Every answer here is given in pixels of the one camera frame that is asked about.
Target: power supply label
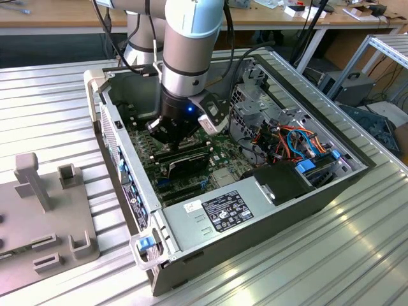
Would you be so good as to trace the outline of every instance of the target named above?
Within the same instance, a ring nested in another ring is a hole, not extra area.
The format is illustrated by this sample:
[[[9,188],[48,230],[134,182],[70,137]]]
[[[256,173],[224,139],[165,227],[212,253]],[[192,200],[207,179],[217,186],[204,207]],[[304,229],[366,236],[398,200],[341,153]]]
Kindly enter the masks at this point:
[[[254,217],[238,191],[202,203],[214,228],[219,233]]]

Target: workbench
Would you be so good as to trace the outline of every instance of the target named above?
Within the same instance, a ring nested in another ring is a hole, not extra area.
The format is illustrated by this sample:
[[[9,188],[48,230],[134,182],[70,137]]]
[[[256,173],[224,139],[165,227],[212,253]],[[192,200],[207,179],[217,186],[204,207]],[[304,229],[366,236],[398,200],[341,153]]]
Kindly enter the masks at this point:
[[[90,34],[102,33],[92,4],[89,0],[25,0],[30,15],[17,11],[0,9],[0,35],[38,35],[38,34]],[[333,14],[327,14],[316,25],[316,33],[308,49],[299,62],[297,70],[303,73],[316,51],[316,48],[329,29],[384,29],[390,28],[396,34],[408,23],[408,20],[395,19],[387,22],[375,20],[360,22],[336,6]],[[231,14],[236,31],[247,30],[299,30],[305,19],[292,18],[285,14],[282,7],[269,9],[258,3],[251,3],[250,10],[232,8]],[[123,11],[111,10],[112,32],[126,33],[127,21]]]
[[[83,72],[115,63],[0,70],[0,182],[15,180],[13,156],[23,152],[36,152],[40,174],[60,164],[81,167],[101,250],[99,259],[4,296],[0,304],[407,305],[408,168],[279,55],[257,53],[377,166],[320,213],[157,298],[134,264],[85,97]],[[284,96],[280,87],[273,94]]]

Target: wooden table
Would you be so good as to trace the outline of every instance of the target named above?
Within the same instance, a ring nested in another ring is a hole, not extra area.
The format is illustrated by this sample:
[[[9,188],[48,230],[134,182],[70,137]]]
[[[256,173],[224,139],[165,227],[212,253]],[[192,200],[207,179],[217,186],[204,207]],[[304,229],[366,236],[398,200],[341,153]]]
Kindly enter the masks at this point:
[[[24,0],[25,8],[30,15],[17,11],[0,9],[0,35],[37,35],[37,34],[89,34],[102,33],[103,30],[96,18],[89,0]],[[301,29],[305,20],[301,17],[291,18],[278,7],[273,10],[260,4],[252,3],[250,10],[231,9],[235,29],[239,30],[288,30]],[[112,10],[114,33],[127,32],[126,14]],[[360,22],[345,14],[341,7],[321,19],[298,71],[303,72],[313,53],[316,51],[325,32],[329,29],[377,29],[392,28],[391,33],[399,32],[407,20],[386,22]]]

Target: white label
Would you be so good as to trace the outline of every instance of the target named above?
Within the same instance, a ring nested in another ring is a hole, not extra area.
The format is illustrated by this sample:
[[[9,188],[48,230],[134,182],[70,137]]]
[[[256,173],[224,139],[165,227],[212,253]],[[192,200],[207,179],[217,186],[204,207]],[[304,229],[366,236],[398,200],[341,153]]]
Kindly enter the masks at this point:
[[[241,215],[242,215],[242,217],[244,217],[244,216],[246,216],[247,214],[250,214],[251,212],[249,211],[249,210],[247,210],[247,211],[245,211],[245,212],[243,212]]]
[[[202,208],[200,200],[195,200],[193,202],[184,204],[183,207],[187,213],[194,212],[195,210]]]

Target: aluminum table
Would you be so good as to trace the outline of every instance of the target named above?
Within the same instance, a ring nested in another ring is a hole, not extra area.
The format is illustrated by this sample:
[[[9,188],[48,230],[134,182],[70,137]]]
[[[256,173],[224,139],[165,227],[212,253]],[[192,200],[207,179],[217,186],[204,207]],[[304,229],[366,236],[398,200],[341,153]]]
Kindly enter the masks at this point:
[[[101,249],[92,263],[4,296],[0,305],[407,305],[407,167],[276,53],[258,53],[377,167],[320,213],[159,297],[134,264],[87,109],[82,73],[115,63],[0,70],[0,182],[14,180],[14,154],[33,150],[40,173],[63,163],[81,167]],[[279,86],[270,90],[282,95]]]

